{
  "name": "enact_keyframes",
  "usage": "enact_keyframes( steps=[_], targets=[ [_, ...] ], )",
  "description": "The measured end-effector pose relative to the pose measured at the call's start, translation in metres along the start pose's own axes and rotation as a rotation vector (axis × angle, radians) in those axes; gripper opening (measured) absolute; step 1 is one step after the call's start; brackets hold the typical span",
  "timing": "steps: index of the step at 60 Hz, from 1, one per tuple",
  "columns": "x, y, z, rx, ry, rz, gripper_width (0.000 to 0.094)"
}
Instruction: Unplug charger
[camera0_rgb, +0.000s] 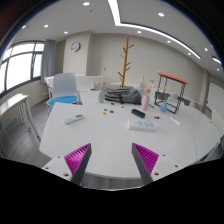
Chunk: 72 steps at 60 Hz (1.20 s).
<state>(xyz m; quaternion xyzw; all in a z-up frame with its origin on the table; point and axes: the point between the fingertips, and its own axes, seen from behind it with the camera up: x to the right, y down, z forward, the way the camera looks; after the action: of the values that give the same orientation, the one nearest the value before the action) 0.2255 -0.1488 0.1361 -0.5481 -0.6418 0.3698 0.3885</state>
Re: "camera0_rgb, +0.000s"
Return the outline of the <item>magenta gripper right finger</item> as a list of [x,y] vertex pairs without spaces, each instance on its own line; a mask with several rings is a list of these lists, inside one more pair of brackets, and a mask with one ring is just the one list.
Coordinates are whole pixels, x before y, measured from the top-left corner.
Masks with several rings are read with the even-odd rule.
[[141,145],[132,144],[132,155],[139,170],[144,185],[153,182],[152,170],[159,158],[159,155]]

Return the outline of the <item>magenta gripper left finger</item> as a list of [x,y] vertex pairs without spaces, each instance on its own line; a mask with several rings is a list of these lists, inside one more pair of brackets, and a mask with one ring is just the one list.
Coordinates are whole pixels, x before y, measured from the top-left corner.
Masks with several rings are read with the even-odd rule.
[[81,184],[91,154],[91,144],[86,144],[64,157],[72,173],[71,181],[74,184]]

